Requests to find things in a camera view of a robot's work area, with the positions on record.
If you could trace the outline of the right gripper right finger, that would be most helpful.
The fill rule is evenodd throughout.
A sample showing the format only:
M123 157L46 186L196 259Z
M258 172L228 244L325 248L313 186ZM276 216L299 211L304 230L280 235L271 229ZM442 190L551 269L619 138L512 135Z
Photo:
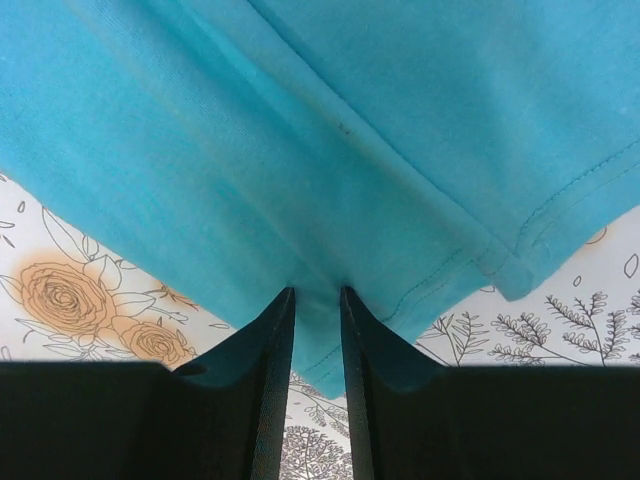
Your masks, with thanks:
M340 298L357 479L635 479L634 367L445 367Z

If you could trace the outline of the teal t shirt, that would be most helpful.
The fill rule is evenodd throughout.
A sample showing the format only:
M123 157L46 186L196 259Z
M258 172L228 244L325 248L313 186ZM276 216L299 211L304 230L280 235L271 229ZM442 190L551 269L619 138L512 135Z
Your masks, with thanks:
M414 341L517 300L639 202L635 1L5 1L1 169L240 327L296 291Z

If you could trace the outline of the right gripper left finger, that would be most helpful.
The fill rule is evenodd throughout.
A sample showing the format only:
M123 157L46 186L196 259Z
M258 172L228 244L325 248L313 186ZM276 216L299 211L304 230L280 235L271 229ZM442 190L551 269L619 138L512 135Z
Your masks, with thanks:
M5 479L275 479L295 321L282 290L175 370L153 362L5 362Z

